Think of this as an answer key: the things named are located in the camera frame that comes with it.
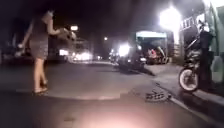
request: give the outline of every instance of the sidewalk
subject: sidewalk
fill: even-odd
[[[182,67],[167,64],[167,65],[152,65],[146,66],[152,71],[156,77],[155,82],[158,86],[169,91],[188,108],[202,112],[213,119],[224,122],[224,97],[217,94],[212,94],[198,90],[193,94],[184,93],[178,83],[178,75]]]

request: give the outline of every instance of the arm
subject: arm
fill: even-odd
[[[60,30],[54,30],[53,28],[53,20],[49,20],[47,24],[47,32],[50,35],[58,35],[60,33]]]
[[[24,36],[24,39],[23,39],[23,41],[21,43],[21,45],[22,45],[21,47],[24,47],[26,45],[27,40],[29,39],[30,34],[32,33],[32,31],[33,31],[33,21],[30,23],[30,26],[29,26],[29,28],[28,28],[28,30],[26,32],[26,35]]]

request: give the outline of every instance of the dress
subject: dress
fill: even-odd
[[[30,36],[30,49],[34,58],[46,59],[48,55],[47,25],[41,19],[33,22],[33,31]]]

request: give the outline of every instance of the motorcycle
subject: motorcycle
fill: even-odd
[[[205,31],[206,24],[199,21],[199,34],[186,48],[184,68],[179,74],[179,85],[186,92],[194,92],[211,83],[210,66],[213,53],[209,51],[213,35]]]
[[[142,70],[146,59],[140,51],[133,48],[127,55],[119,56],[117,63],[118,67],[123,70]]]

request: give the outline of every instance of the headlight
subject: headlight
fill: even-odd
[[[90,60],[92,58],[92,55],[88,52],[82,53],[82,60]]]
[[[61,50],[59,50],[59,55],[60,56],[67,56],[68,55],[68,51],[61,49]]]
[[[143,57],[142,57],[140,60],[143,61],[143,62],[145,62],[145,61],[146,61],[146,58],[143,58]]]
[[[121,45],[118,50],[119,56],[123,57],[128,55],[130,51],[130,46],[128,44]]]
[[[75,55],[75,60],[81,60],[81,59],[82,59],[82,55],[80,55],[80,54]]]
[[[138,50],[142,50],[142,47],[140,45],[138,45]]]

